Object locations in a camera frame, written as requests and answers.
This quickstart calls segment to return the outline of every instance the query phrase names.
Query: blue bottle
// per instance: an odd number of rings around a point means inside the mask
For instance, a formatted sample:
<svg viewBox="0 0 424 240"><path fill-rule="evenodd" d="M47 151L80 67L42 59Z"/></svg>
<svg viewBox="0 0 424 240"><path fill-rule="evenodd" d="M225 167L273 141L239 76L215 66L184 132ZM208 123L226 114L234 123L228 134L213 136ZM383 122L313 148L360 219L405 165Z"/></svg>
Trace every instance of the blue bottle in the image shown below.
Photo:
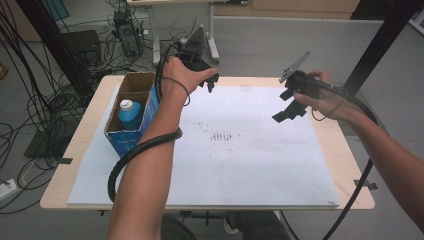
<svg viewBox="0 0 424 240"><path fill-rule="evenodd" d="M124 99L119 104L119 120L121 120L124 130L138 130L140 128L143 112L138 102Z"/></svg>

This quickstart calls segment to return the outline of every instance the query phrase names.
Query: forearm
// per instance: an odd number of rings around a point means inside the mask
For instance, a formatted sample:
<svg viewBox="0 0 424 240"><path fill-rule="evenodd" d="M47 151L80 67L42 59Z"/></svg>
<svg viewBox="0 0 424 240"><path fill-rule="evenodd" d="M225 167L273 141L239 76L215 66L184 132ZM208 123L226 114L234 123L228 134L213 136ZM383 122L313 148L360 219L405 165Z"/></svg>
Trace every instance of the forearm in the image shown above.
<svg viewBox="0 0 424 240"><path fill-rule="evenodd" d="M178 129L183 104L163 99L140 142ZM166 204L174 142L160 144L135 157L121 179L109 226L110 239L158 239Z"/></svg>
<svg viewBox="0 0 424 240"><path fill-rule="evenodd" d="M424 162L406 150L365 115L347 120L401 207L424 232Z"/></svg>

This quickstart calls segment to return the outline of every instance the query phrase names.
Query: white paper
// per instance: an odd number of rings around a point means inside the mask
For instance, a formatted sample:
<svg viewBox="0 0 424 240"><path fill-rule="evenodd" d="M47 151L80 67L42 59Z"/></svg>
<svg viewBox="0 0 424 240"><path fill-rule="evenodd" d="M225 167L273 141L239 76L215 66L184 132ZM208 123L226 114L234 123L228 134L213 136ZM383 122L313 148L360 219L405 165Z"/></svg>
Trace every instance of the white paper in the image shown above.
<svg viewBox="0 0 424 240"><path fill-rule="evenodd" d="M198 89L176 141L168 206L339 205L309 116L277 123L283 88ZM107 180L118 155L103 134L113 100L78 171L69 204L112 204Z"/></svg>

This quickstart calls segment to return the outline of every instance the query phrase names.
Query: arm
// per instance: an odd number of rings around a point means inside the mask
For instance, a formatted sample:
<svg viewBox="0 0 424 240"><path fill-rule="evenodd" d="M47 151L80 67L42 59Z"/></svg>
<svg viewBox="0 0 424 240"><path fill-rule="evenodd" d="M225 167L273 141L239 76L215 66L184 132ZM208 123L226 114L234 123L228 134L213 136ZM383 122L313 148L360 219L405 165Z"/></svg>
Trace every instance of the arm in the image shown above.
<svg viewBox="0 0 424 240"><path fill-rule="evenodd" d="M310 75L328 81L326 72L312 72ZM321 95L326 94L328 93L321 90ZM330 113L341 101L340 97L312 99L301 94L295 94L294 97L298 102L319 110L323 115ZM346 122L358 134L397 202L424 232L424 161L399 145L347 101L329 117Z"/></svg>
<svg viewBox="0 0 424 240"><path fill-rule="evenodd" d="M169 57L163 76L178 80L189 93L216 73L216 69L192 72L175 57ZM187 93L174 81L162 80L159 109L140 142L178 129ZM109 239L160 239L162 215L169 192L174 142L150 148L126 167L112 207Z"/></svg>

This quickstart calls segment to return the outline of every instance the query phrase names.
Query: white cap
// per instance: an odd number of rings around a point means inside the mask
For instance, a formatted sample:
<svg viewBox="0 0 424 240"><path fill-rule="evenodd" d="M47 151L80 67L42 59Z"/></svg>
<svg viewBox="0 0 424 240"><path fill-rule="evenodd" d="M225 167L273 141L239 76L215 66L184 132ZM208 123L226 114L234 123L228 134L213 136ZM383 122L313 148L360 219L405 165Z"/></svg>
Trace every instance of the white cap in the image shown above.
<svg viewBox="0 0 424 240"><path fill-rule="evenodd" d="M119 104L122 110L124 111L130 111L133 108L133 104L131 100L124 99L121 101L121 104Z"/></svg>

